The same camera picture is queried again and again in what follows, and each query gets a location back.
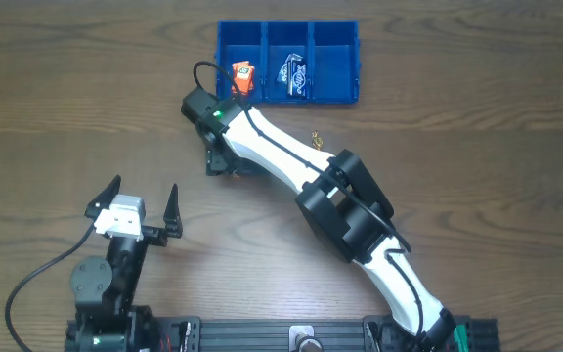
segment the wooden table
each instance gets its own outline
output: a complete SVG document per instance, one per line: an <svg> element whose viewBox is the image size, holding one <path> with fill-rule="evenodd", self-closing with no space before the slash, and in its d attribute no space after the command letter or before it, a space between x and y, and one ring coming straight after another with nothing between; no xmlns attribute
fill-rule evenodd
<svg viewBox="0 0 563 352"><path fill-rule="evenodd" d="M389 308L312 236L270 177L204 176L180 114L220 19L357 19L359 102L262 106L305 143L361 156L396 209L409 261L454 314L496 317L502 348L563 349L563 1L0 0L0 350L10 290L72 246L115 175L162 225L180 187L184 237L152 247L136 302L156 315L361 318ZM213 87L211 69L202 82ZM71 267L13 307L32 348L62 349Z"/></svg>

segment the table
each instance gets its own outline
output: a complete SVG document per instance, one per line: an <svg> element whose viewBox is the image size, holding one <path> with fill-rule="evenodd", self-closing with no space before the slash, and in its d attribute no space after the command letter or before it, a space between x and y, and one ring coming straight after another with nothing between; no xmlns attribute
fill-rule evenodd
<svg viewBox="0 0 563 352"><path fill-rule="evenodd" d="M0 0L0 351L10 290L72 246L120 174L149 224L173 183L184 237L152 247L136 303L158 316L360 318L389 308L311 235L270 177L204 176L180 114L220 19L357 19L354 106L261 109L325 150L358 154L396 209L409 261L454 314L498 318L502 348L563 349L563 1ZM214 74L201 70L212 90ZM60 350L74 263L17 297L13 321Z"/></svg>

